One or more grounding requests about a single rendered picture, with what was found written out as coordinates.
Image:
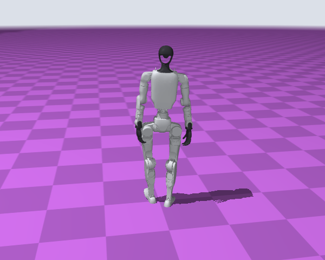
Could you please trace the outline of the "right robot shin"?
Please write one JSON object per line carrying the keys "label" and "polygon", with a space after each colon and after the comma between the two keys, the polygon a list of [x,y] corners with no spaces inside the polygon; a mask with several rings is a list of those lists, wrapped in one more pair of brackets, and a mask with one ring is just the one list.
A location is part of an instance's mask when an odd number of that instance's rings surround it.
{"label": "right robot shin", "polygon": [[166,200],[169,201],[172,200],[172,192],[173,192],[173,187],[176,182],[176,175],[177,175],[177,162],[174,161],[173,167],[172,167],[172,172],[168,171],[166,172],[166,187],[167,187],[167,195],[166,195]]}

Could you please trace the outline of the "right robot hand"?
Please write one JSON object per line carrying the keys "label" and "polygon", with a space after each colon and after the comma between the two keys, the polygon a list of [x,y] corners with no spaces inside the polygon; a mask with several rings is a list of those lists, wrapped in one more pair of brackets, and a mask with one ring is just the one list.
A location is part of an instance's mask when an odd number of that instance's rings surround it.
{"label": "right robot hand", "polygon": [[191,132],[191,129],[192,129],[192,123],[189,122],[189,123],[188,123],[188,127],[185,127],[185,129],[186,129],[186,134],[185,134],[185,136],[183,137],[183,139],[186,138],[186,140],[185,140],[184,143],[182,143],[183,146],[187,146],[187,145],[189,145],[190,142],[191,142],[191,137],[192,137],[192,132]]}

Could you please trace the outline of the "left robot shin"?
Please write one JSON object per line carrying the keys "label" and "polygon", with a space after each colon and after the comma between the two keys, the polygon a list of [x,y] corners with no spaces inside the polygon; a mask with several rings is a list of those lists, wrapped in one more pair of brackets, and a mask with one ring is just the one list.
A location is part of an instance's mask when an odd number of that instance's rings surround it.
{"label": "left robot shin", "polygon": [[144,170],[145,170],[145,178],[148,185],[148,195],[151,197],[153,195],[154,197],[154,182],[155,182],[155,169],[149,170],[149,163],[146,159],[144,161]]}

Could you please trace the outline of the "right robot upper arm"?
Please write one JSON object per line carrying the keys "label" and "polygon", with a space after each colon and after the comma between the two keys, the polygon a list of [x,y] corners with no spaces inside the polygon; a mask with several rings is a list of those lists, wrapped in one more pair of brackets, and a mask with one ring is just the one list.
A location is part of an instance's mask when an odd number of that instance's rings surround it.
{"label": "right robot upper arm", "polygon": [[182,106],[189,106],[189,80],[187,78],[186,74],[183,73],[178,73],[178,82],[181,83],[180,89],[181,89],[181,94],[182,98],[180,99],[180,103]]}

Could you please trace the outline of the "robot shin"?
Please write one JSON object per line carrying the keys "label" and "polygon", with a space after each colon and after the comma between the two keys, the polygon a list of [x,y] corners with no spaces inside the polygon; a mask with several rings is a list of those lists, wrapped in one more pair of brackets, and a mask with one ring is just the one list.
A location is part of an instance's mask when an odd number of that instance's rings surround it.
{"label": "robot shin", "polygon": [[166,172],[166,187],[167,187],[167,195],[166,195],[166,200],[169,201],[172,200],[172,192],[173,192],[173,187],[176,182],[176,175],[177,175],[177,162],[174,161],[173,167],[172,167],[172,172],[168,171]]}
{"label": "robot shin", "polygon": [[144,161],[144,170],[145,170],[145,178],[148,185],[148,195],[151,197],[153,195],[154,197],[154,182],[155,182],[155,169],[149,170],[149,163],[146,159]]}

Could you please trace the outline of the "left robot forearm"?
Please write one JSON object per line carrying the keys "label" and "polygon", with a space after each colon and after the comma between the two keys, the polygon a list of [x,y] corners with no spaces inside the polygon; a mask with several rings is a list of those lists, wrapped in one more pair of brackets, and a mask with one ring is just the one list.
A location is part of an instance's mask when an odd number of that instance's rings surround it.
{"label": "left robot forearm", "polygon": [[138,126],[138,121],[142,122],[145,106],[140,104],[140,96],[136,97],[136,114],[134,124]]}

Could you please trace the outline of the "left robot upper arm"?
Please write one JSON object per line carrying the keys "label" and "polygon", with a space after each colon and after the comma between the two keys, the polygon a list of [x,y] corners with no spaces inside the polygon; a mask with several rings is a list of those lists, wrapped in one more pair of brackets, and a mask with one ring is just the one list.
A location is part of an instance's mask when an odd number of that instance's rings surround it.
{"label": "left robot upper arm", "polygon": [[141,80],[140,80],[140,87],[139,87],[139,93],[140,93],[140,104],[145,104],[147,102],[147,91],[148,91],[148,81],[151,80],[152,71],[146,71],[142,74]]}

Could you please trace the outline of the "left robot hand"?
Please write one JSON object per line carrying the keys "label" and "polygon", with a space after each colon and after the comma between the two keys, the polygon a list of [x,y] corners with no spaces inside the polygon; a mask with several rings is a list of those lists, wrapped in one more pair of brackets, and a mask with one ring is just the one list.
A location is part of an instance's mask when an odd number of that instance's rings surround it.
{"label": "left robot hand", "polygon": [[136,128],[136,135],[138,137],[138,140],[143,144],[146,143],[145,141],[142,140],[142,137],[141,137],[142,122],[138,121],[138,126],[135,126],[135,128]]}

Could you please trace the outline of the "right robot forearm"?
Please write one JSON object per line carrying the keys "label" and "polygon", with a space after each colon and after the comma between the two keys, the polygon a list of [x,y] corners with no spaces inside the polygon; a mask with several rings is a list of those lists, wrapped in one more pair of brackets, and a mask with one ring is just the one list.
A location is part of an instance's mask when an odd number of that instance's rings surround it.
{"label": "right robot forearm", "polygon": [[[189,98],[189,102],[190,102],[190,98]],[[184,111],[184,120],[185,120],[185,127],[188,127],[188,123],[192,123],[192,115],[191,115],[191,102],[189,106],[185,106],[183,107],[183,111]],[[192,123],[193,126],[193,123]]]}

